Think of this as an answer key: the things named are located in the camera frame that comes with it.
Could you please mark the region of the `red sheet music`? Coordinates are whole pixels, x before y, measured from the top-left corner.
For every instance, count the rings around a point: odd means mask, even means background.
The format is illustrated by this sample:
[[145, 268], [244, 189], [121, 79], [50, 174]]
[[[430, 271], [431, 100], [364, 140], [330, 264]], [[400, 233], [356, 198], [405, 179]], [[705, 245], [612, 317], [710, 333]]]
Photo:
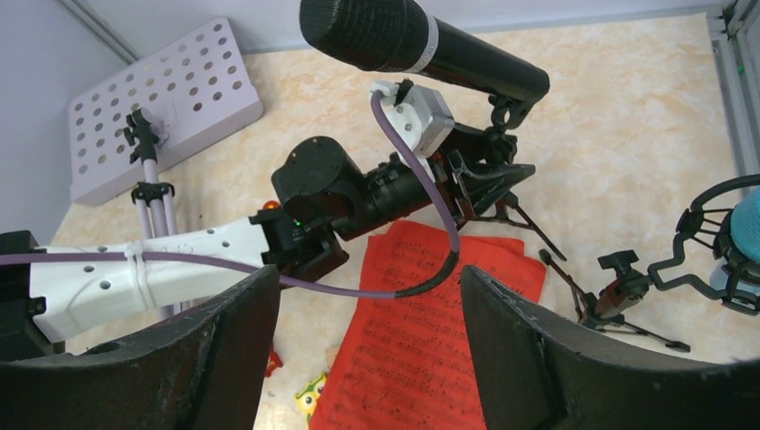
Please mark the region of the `red sheet music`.
[[[360, 299], [309, 429], [486, 429], [465, 330], [459, 280], [476, 265], [537, 302], [546, 269], [514, 238], [465, 236], [455, 272], [432, 291]], [[410, 220], [371, 236], [360, 289], [395, 291], [434, 275], [447, 234]]]

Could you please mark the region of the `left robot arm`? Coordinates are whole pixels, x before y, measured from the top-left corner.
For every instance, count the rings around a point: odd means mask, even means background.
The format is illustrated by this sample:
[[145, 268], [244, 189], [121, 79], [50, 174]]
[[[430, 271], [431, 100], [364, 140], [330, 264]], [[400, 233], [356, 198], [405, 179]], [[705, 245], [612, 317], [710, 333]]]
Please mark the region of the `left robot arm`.
[[456, 125], [416, 167], [399, 153], [362, 172], [333, 138], [304, 140], [272, 174], [279, 203], [214, 228], [118, 245], [38, 245], [1, 236], [1, 358], [60, 354], [65, 343], [131, 314], [212, 297], [275, 266], [288, 286], [318, 289], [348, 261], [341, 243], [435, 205], [461, 228], [503, 210], [535, 172], [517, 139]]

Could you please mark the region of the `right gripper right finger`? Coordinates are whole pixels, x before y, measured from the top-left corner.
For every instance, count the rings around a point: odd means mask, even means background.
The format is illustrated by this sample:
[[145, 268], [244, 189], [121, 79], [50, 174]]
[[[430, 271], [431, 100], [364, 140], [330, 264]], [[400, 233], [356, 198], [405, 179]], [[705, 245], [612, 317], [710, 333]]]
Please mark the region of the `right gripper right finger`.
[[462, 312], [489, 429], [756, 429], [759, 364], [638, 348], [462, 269]]

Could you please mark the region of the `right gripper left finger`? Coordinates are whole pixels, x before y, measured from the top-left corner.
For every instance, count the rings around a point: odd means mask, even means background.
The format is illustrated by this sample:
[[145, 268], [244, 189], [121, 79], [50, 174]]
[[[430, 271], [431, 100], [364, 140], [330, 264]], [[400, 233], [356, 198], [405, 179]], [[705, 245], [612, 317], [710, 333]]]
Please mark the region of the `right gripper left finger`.
[[4, 429], [250, 429], [281, 302], [267, 266], [91, 351], [1, 366]]

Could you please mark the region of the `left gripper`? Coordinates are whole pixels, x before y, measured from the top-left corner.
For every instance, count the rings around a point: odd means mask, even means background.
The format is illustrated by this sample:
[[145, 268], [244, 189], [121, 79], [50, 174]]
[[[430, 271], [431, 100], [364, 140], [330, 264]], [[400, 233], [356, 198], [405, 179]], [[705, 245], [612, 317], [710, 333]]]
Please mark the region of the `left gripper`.
[[425, 162], [457, 228], [485, 219], [485, 212], [532, 176], [532, 164], [486, 163], [485, 132], [457, 123]]

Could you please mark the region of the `black microphone tripod stand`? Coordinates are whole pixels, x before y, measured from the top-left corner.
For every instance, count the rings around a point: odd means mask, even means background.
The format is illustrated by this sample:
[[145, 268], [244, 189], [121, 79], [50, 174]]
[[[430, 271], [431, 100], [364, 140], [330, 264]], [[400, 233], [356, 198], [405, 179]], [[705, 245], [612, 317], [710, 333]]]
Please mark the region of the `black microphone tripod stand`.
[[[507, 115], [513, 113], [515, 101], [503, 95], [489, 95], [488, 103], [492, 106], [492, 111], [490, 114], [491, 126], [484, 132], [484, 136], [490, 144], [485, 161], [487, 163], [511, 165], [517, 153], [517, 137], [506, 132], [506, 123]], [[494, 208], [496, 212], [493, 216], [478, 216], [475, 220], [532, 230], [559, 260], [567, 261], [566, 256], [520, 206], [518, 197], [514, 193], [508, 193], [506, 197], [498, 200], [494, 204]]]

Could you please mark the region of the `white music stand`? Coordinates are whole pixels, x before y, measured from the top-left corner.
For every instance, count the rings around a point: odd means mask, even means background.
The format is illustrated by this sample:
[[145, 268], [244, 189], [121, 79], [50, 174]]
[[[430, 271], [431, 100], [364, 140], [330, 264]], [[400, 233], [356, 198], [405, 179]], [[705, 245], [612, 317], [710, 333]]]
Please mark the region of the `white music stand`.
[[[127, 117], [139, 111], [157, 158], [131, 160]], [[73, 202], [97, 206], [262, 117], [229, 19], [216, 17], [73, 98], [68, 107]]]

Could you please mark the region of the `black handheld microphone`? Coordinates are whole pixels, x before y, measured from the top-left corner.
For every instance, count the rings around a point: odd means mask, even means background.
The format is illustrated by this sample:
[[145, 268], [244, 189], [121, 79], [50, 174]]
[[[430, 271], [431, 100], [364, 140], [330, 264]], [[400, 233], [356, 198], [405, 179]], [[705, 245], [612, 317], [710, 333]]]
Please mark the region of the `black handheld microphone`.
[[415, 73], [530, 103], [550, 88], [544, 70], [414, 1], [303, 1], [298, 17], [309, 46], [361, 71]]

